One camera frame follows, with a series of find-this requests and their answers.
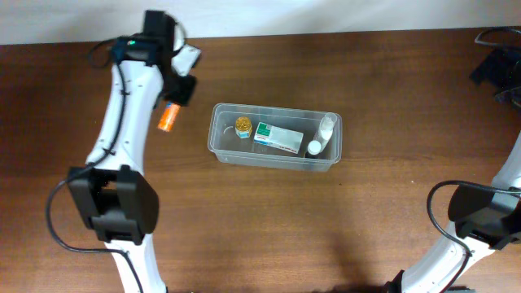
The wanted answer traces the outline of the orange effervescent tablet tube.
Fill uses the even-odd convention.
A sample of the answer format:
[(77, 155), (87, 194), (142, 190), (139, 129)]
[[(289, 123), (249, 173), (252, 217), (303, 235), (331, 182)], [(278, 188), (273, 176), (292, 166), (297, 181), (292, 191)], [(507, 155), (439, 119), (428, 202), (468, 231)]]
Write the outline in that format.
[(165, 132), (170, 132), (181, 108), (182, 107), (176, 103), (167, 103), (157, 128)]

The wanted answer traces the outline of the small gold-lid balm jar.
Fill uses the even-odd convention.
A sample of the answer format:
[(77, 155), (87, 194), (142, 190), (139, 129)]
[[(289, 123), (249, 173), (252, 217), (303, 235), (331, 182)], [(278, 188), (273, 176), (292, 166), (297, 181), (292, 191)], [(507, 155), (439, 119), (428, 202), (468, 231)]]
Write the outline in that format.
[(249, 138), (252, 133), (252, 122), (246, 116), (240, 116), (235, 121), (235, 132), (237, 136), (241, 139)]

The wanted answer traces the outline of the white green medicine box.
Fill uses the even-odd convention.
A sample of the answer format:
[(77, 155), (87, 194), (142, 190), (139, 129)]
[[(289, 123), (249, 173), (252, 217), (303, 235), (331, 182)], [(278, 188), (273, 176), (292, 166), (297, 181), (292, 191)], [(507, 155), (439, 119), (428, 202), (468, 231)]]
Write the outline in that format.
[(260, 122), (254, 135), (254, 142), (292, 154), (298, 154), (303, 138), (304, 134), (301, 132)]

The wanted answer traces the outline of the black tube white cap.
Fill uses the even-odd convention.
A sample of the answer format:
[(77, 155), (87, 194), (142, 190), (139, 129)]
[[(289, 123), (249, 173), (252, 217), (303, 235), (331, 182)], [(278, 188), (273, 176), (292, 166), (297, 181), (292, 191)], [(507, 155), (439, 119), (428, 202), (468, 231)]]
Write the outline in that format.
[(317, 140), (312, 140), (307, 145), (307, 150), (304, 154), (304, 157), (307, 159), (317, 159), (318, 155), (321, 153), (322, 144)]

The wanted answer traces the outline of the white calamine lotion bottle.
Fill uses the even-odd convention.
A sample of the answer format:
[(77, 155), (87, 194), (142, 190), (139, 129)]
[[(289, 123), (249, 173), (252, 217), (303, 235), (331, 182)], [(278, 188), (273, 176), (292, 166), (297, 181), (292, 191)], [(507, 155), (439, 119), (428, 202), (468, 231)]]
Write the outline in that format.
[(332, 112), (328, 112), (322, 117), (317, 132), (313, 137), (314, 140), (320, 143), (321, 151), (326, 148), (327, 143), (331, 140), (337, 120), (337, 115)]

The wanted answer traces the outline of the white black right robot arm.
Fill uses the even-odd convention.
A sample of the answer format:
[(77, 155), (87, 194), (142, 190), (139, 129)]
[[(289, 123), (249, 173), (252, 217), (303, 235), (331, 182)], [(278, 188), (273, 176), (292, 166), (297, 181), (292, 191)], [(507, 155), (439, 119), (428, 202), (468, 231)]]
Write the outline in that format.
[[(432, 212), (438, 189), (455, 186), (442, 227)], [(400, 271), (383, 289), (392, 293), (450, 292), (475, 262), (520, 241), (520, 144), (484, 186), (468, 181), (442, 181), (427, 196), (427, 215), (441, 237), (415, 265)]]

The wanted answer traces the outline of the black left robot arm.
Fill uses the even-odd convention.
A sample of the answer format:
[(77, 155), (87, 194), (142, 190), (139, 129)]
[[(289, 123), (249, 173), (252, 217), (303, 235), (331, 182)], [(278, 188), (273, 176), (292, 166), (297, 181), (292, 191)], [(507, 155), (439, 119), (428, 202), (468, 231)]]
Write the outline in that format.
[(85, 227), (104, 243), (127, 292), (166, 292), (155, 259), (153, 232), (159, 197), (144, 177), (151, 114), (165, 100), (185, 107), (196, 79), (197, 48), (176, 44), (179, 23), (147, 10), (140, 33), (114, 39), (112, 87), (103, 124), (84, 167), (65, 181)]

